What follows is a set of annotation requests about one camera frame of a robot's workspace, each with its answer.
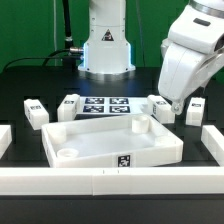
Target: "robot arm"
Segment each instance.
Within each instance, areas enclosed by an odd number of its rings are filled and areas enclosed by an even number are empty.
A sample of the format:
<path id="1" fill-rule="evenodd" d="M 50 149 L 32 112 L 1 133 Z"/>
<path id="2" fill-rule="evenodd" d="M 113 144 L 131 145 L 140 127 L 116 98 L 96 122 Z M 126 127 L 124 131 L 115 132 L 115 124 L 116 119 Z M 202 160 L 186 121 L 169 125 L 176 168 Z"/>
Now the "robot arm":
<path id="1" fill-rule="evenodd" d="M 158 88 L 174 113 L 181 114 L 185 99 L 224 66 L 223 46 L 224 2 L 190 0 L 161 46 Z"/>

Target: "black tabletop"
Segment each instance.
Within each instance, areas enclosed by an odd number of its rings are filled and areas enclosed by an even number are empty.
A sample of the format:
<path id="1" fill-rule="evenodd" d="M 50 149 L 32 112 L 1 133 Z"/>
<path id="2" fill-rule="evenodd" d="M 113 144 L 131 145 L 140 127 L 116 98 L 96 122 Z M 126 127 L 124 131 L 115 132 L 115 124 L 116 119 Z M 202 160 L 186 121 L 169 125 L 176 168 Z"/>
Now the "black tabletop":
<path id="1" fill-rule="evenodd" d="M 158 95 L 160 68 L 137 68 L 119 80 L 96 80 L 62 67 L 19 66 L 0 75 L 0 125 L 10 124 L 13 141 L 0 160 L 0 167 L 49 167 L 41 143 L 23 102 L 39 99 L 57 121 L 57 108 L 67 94 L 104 97 Z M 224 85 L 211 80 L 203 93 L 206 99 L 202 125 L 224 131 Z M 201 96 L 197 90 L 192 96 Z M 218 166 L 201 142 L 201 127 L 185 125 L 186 107 L 175 124 L 165 125 L 184 141 L 183 160 L 167 166 Z M 223 195 L 141 196 L 29 196 L 0 197 L 2 223 L 222 223 Z"/>

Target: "green wall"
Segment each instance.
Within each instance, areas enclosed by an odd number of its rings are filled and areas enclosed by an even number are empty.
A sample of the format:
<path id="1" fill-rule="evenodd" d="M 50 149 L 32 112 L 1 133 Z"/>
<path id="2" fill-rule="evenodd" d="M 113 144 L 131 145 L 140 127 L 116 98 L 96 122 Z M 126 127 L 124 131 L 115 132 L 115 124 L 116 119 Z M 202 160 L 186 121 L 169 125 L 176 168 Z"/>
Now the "green wall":
<path id="1" fill-rule="evenodd" d="M 64 47 L 62 1 L 57 1 L 57 45 Z M 187 0 L 137 0 L 140 5 L 146 66 L 160 66 L 160 44 Z M 76 46 L 89 36 L 88 0 L 70 0 L 71 23 Z M 133 46 L 133 63 L 143 66 L 136 0 L 127 0 L 126 37 Z M 0 70 L 14 59 L 45 57 L 54 51 L 53 0 L 1 0 Z M 39 65 L 42 61 L 18 64 Z"/>

